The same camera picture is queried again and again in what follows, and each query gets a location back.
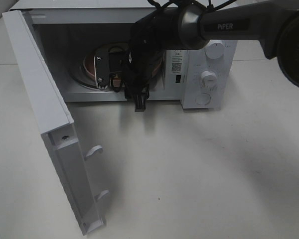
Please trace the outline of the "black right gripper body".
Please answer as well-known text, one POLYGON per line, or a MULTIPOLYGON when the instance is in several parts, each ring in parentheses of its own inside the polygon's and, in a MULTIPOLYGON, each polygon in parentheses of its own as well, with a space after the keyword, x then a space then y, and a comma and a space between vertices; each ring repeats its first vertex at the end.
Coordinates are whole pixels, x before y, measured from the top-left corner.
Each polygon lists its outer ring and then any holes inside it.
POLYGON ((150 96, 150 82, 158 73, 164 50, 149 46, 130 45, 123 61, 122 80, 127 100, 135 112, 143 112, 150 96))

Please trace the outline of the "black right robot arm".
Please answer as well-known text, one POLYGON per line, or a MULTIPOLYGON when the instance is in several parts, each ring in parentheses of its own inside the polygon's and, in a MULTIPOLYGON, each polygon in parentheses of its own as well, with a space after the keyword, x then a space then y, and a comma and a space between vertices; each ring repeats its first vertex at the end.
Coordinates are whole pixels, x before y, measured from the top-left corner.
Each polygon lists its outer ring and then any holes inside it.
POLYGON ((299 87, 299 0, 268 0, 231 7, 195 0, 151 1, 155 10, 135 22, 123 60, 125 94, 146 109, 154 68, 167 50, 199 50, 210 40, 257 40, 267 59, 299 87))

